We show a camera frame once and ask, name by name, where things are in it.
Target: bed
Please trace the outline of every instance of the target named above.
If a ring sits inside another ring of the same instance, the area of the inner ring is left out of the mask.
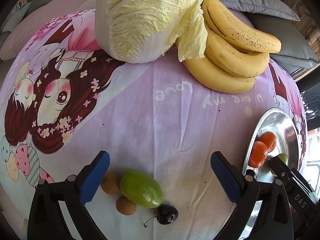
[[[39,178],[65,180],[106,150],[110,171],[152,175],[180,214],[165,228],[156,222],[144,228],[154,210],[138,207],[123,216],[115,208],[120,195],[99,188],[86,208],[108,239],[213,239],[234,206],[210,168],[210,155],[219,150],[240,168],[258,119],[271,107],[292,118],[303,171],[308,141],[300,92],[274,60],[248,93],[218,93],[193,78],[176,47],[151,63],[113,59],[95,41],[93,4],[78,5],[32,34],[0,91],[0,182],[22,218],[28,218]]]

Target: cartoon balloon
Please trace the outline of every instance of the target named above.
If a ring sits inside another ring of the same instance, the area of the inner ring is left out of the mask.
[[[28,67],[29,67],[29,64],[30,64],[30,61],[28,60],[22,67],[21,69],[19,70],[19,73],[14,81],[14,85],[16,86],[19,81],[24,77]]]
[[[1,154],[4,162],[9,160],[10,156],[10,144],[7,141],[7,138],[4,136],[1,141]]]
[[[10,153],[9,160],[7,161],[7,171],[10,178],[13,181],[17,181],[19,179],[19,170],[16,164],[16,157],[13,152]]]
[[[27,176],[30,172],[29,154],[26,144],[21,144],[16,150],[16,164],[18,169]]]

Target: banana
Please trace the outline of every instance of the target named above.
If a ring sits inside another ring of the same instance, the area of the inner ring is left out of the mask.
[[[206,54],[204,58],[186,59],[183,63],[202,85],[218,92],[240,94],[249,91],[255,83],[255,78],[230,75],[215,65]]]
[[[239,51],[239,52],[241,52],[241,53],[245,53],[245,54],[251,54],[251,53],[253,53],[252,50],[247,50],[247,49],[240,48],[240,47],[238,47],[238,46],[236,46],[236,45],[234,45],[234,44],[231,44],[231,43],[229,43],[229,42],[228,42],[228,44],[230,44],[232,47],[234,47],[237,51]]]
[[[211,29],[227,42],[258,52],[278,53],[281,50],[281,42],[275,36],[243,23],[219,0],[204,0],[202,10]]]
[[[256,77],[265,71],[270,59],[269,53],[241,53],[211,30],[206,21],[204,26],[208,32],[205,53],[218,67],[233,76],[244,78]]]

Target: flower pattern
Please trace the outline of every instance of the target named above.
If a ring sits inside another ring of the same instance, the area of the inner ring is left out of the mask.
[[[71,129],[70,129],[70,133],[71,133],[71,134],[75,134],[75,133],[76,133],[76,129],[73,128],[73,126],[72,126]]]
[[[93,81],[91,82],[91,84],[93,84],[94,86],[98,86],[99,85],[99,80],[96,80],[94,78]]]
[[[35,34],[31,37],[31,43],[28,45],[28,47],[25,49],[25,51],[27,51],[33,45],[33,43],[35,41],[43,40],[47,36],[47,34],[50,31],[52,31],[53,29],[55,29],[56,27],[58,27],[58,25],[62,25],[68,19],[73,19],[78,16],[81,16],[85,12],[87,12],[87,11],[82,11],[82,12],[70,14],[69,18],[68,18],[68,15],[64,15],[64,16],[57,17],[57,18],[50,20],[49,22],[44,24],[40,29],[38,29],[38,31],[35,32]]]
[[[81,122],[81,119],[82,119],[82,117],[78,115],[76,121],[77,121],[78,123],[80,123],[80,122]]]
[[[68,121],[67,121],[67,118],[65,117],[65,118],[61,118],[60,119],[60,128],[62,129],[63,127],[66,127],[67,125],[68,125]]]
[[[72,137],[72,134],[71,134],[70,131],[67,131],[67,132],[63,133],[63,134],[62,134],[62,138],[63,138],[63,139],[62,139],[62,142],[63,142],[63,143],[68,143],[68,142],[70,142],[71,137]]]
[[[42,131],[42,134],[43,134],[43,138],[48,137],[48,136],[50,135],[50,133],[49,133],[49,128],[44,129],[44,130]]]
[[[100,87],[98,87],[97,85],[93,85],[91,88],[93,89],[92,92],[95,92],[95,91],[97,91],[97,89],[99,89]]]
[[[68,131],[69,128],[70,128],[70,126],[71,126],[71,125],[67,123],[64,127],[65,127],[65,128],[67,129],[67,131]]]
[[[95,100],[97,100],[97,99],[99,98],[99,95],[98,95],[97,93],[95,93],[94,96],[93,96],[93,98],[94,98]]]
[[[85,101],[85,103],[83,104],[85,107],[87,107],[88,106],[88,104],[90,104],[91,103],[91,101],[88,101],[88,100],[86,100]]]
[[[80,73],[80,78],[85,77],[87,74],[88,74],[88,71],[87,71],[87,70],[81,72],[81,73]]]

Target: stainless steel bowl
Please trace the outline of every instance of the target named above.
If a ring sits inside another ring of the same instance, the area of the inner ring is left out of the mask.
[[[290,169],[298,168],[299,145],[296,128],[291,118],[284,110],[274,107],[264,113],[251,137],[248,151],[244,160],[242,174],[245,175],[246,170],[251,169],[257,174],[257,181],[271,183],[276,179],[276,177],[271,174],[267,161],[264,163],[264,165],[257,169],[248,166],[253,143],[257,141],[264,132],[267,131],[273,132],[277,138],[276,148],[268,154],[267,160],[277,156],[280,153],[284,153],[288,156],[288,167]],[[247,223],[247,231],[249,231],[250,228],[252,229],[257,219],[261,204],[262,201],[256,202],[251,217]]]

